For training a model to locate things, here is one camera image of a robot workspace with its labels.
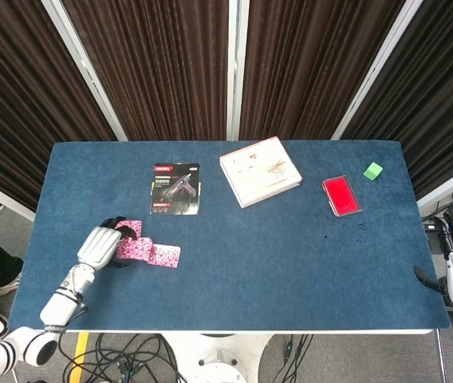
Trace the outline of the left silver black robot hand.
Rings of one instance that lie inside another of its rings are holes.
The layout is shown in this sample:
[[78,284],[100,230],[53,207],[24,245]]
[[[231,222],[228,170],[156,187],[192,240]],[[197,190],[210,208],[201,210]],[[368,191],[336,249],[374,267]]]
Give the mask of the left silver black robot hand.
[[117,216],[94,227],[77,252],[78,262],[92,267],[95,271],[105,267],[123,268],[130,265],[132,260],[122,260],[116,256],[118,245],[123,239],[138,238],[136,231],[129,226],[118,227],[118,223],[124,220],[124,216]]

